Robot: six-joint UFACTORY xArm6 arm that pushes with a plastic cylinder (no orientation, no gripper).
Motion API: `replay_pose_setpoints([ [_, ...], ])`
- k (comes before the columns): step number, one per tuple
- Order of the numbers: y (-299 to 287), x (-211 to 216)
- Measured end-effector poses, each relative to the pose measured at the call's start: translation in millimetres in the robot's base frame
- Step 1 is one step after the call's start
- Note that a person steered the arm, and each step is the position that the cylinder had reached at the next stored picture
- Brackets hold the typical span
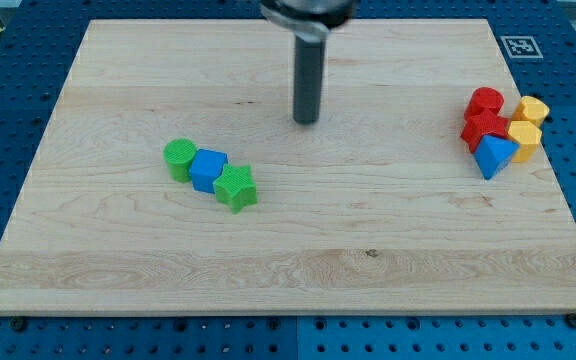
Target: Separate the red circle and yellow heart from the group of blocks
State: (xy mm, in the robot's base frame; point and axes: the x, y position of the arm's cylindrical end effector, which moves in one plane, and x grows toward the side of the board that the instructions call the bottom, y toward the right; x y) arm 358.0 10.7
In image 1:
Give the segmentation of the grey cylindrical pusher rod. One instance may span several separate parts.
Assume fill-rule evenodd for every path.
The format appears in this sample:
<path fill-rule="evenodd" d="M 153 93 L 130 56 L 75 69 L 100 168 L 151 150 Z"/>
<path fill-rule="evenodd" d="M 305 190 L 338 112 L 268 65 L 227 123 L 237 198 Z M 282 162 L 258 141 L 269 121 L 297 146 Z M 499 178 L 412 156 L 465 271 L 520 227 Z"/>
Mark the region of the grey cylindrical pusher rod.
<path fill-rule="evenodd" d="M 309 42 L 295 37 L 293 78 L 293 119 L 298 124 L 310 125 L 319 119 L 325 43 Z"/>

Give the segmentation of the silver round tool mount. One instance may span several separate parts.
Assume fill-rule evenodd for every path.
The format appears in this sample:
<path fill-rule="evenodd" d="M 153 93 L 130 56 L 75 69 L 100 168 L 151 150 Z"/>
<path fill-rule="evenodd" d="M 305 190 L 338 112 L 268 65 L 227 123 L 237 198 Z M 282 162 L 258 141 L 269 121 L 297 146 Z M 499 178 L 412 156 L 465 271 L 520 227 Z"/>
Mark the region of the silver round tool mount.
<path fill-rule="evenodd" d="M 355 0 L 261 0 L 261 14 L 307 42 L 324 42 L 355 13 Z"/>

